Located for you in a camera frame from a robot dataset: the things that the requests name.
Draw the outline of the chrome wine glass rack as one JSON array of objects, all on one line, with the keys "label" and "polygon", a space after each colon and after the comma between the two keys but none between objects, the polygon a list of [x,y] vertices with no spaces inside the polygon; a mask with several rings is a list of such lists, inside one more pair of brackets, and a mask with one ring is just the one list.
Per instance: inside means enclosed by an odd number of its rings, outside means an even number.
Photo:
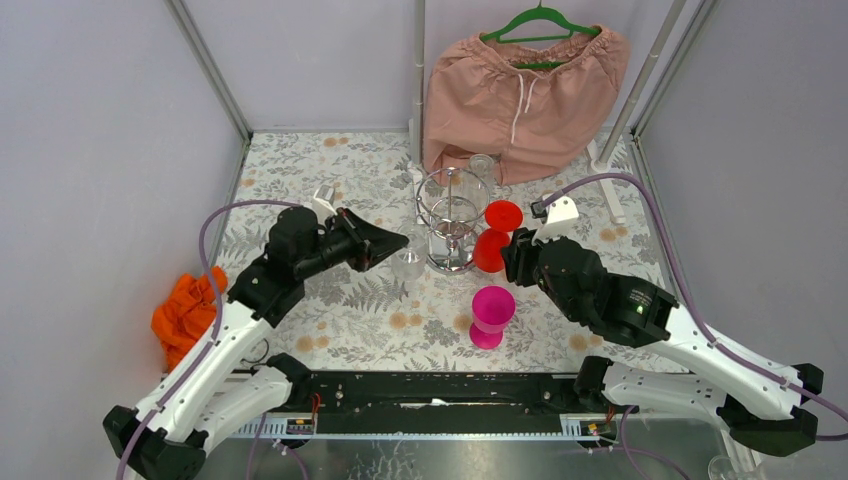
[{"label": "chrome wine glass rack", "polygon": [[418,219],[428,229],[428,264],[442,274],[461,274],[473,267],[479,223],[491,200],[486,182],[457,167],[424,176],[415,192]]}]

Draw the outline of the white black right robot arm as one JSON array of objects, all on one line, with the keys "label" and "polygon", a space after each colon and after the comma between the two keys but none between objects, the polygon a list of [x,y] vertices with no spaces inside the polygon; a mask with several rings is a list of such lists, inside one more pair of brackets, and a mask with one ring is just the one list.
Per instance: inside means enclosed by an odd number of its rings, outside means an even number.
[{"label": "white black right robot arm", "polygon": [[539,241],[517,230],[500,255],[509,282],[539,288],[567,320],[603,340],[644,350],[686,368],[648,372],[600,356],[584,359],[573,386],[583,410],[655,410],[713,423],[736,442],[787,457],[818,442],[818,418],[804,390],[819,394],[824,374],[782,365],[711,329],[648,280],[608,271],[600,256],[560,238]]}]

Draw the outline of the pink wine glass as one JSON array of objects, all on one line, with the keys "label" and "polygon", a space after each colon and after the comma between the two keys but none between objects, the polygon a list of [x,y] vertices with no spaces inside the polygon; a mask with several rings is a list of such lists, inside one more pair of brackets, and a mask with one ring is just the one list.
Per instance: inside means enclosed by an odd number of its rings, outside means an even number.
[{"label": "pink wine glass", "polygon": [[471,310],[471,342],[484,350],[498,347],[516,312],[513,295],[500,286],[483,287],[473,296]]}]

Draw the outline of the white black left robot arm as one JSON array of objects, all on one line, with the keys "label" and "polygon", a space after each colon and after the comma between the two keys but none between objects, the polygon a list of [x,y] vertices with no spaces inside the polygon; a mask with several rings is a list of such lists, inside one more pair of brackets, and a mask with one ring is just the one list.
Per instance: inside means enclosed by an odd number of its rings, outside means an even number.
[{"label": "white black left robot arm", "polygon": [[319,216],[285,202],[262,254],[226,294],[213,291],[216,317],[175,369],[134,407],[117,405],[103,421],[119,459],[116,478],[193,479],[208,455],[243,425],[272,408],[296,411],[309,401],[307,380],[272,357],[245,384],[217,396],[237,364],[304,298],[307,279],[345,263],[366,272],[409,244],[347,208]]}]

